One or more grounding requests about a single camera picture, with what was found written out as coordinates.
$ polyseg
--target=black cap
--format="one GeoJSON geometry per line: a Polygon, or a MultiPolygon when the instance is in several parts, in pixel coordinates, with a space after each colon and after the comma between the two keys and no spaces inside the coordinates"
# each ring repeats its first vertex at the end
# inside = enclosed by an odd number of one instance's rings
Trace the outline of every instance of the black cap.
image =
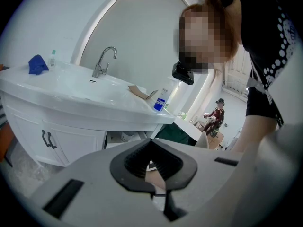
{"type": "Polygon", "coordinates": [[[224,99],[223,99],[223,98],[219,98],[219,100],[216,101],[216,104],[218,104],[218,103],[223,103],[223,104],[225,104],[224,99]]]}

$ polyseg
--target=brown hair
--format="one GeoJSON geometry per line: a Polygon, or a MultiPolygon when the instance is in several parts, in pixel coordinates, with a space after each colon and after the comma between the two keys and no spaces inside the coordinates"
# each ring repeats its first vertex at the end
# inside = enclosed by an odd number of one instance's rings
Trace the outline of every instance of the brown hair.
{"type": "Polygon", "coordinates": [[[225,7],[230,5],[233,0],[204,0],[203,4],[193,4],[185,8],[181,13],[181,18],[183,18],[186,11],[200,12],[205,9],[210,10],[214,13],[214,16],[209,17],[209,22],[213,23],[216,29],[220,31],[220,40],[225,41],[225,45],[230,48],[227,51],[226,62],[230,61],[236,54],[238,50],[238,42],[234,36],[234,29],[230,20],[228,19],[228,14],[224,10],[225,7]]]}

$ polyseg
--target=white door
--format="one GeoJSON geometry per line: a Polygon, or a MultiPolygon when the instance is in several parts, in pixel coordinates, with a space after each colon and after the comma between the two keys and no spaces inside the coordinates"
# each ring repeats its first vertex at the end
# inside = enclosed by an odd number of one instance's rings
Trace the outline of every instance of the white door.
{"type": "Polygon", "coordinates": [[[43,124],[51,133],[50,141],[57,147],[55,151],[66,166],[84,155],[103,149],[106,131],[79,129],[47,121],[43,124]]]}
{"type": "Polygon", "coordinates": [[[48,146],[48,135],[42,120],[10,107],[8,111],[9,124],[25,151],[30,150],[30,155],[34,155],[38,161],[63,166],[58,155],[48,146]]]}

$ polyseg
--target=marble floor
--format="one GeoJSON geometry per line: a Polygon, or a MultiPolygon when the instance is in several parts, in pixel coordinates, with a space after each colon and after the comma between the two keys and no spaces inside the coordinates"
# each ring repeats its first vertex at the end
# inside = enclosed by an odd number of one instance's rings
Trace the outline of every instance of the marble floor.
{"type": "Polygon", "coordinates": [[[25,197],[30,197],[45,181],[64,169],[45,163],[41,163],[43,167],[37,165],[17,140],[10,146],[7,158],[13,167],[3,160],[0,162],[0,171],[7,183],[25,197]]]}

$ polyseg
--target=white cup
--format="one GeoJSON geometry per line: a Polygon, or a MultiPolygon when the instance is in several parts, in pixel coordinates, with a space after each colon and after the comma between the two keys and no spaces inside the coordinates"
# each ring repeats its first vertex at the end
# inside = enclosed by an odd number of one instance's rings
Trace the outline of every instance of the white cup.
{"type": "Polygon", "coordinates": [[[134,136],[134,132],[122,132],[121,140],[123,142],[129,142],[131,140],[132,136],[134,136]]]}

